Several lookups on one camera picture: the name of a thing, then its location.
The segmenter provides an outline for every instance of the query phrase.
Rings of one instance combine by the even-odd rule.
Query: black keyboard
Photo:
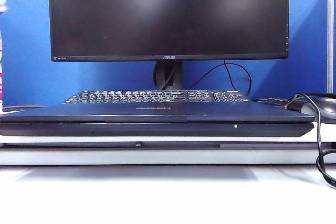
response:
[[[247,97],[237,90],[141,90],[82,91],[64,103],[97,102],[245,102]]]

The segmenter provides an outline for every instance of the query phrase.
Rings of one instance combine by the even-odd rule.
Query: cubicle wall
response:
[[[153,62],[61,62],[50,57],[48,0],[7,0],[3,34],[4,105],[58,104],[80,90],[154,89]],[[286,60],[233,61],[253,78],[251,98],[325,92],[327,0],[290,0],[290,55]],[[220,61],[185,61],[184,88]],[[248,88],[245,73],[232,67],[234,83]],[[218,68],[196,89],[229,89]]]

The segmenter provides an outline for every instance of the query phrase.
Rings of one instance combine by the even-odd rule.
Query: black monitor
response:
[[[53,61],[288,57],[289,0],[50,0]]]

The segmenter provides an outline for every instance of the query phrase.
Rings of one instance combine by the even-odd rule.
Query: white desk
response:
[[[326,148],[336,142],[335,132],[336,125],[322,126]],[[125,142],[143,142],[144,147],[114,146]],[[146,147],[153,142],[166,146]],[[0,143],[4,144],[0,148],[0,165],[313,164],[318,154],[316,129],[302,137],[0,136]],[[326,161],[336,163],[336,157],[331,155]]]
[[[0,186],[3,224],[335,223],[312,165],[0,167]]]

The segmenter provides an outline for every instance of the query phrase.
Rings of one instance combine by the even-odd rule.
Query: metal frame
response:
[[[334,0],[328,0],[327,92],[333,93],[334,74]]]
[[[0,165],[314,164],[318,156],[316,143],[275,145],[222,144],[203,150],[11,147],[0,149]],[[336,163],[336,157],[325,161]]]

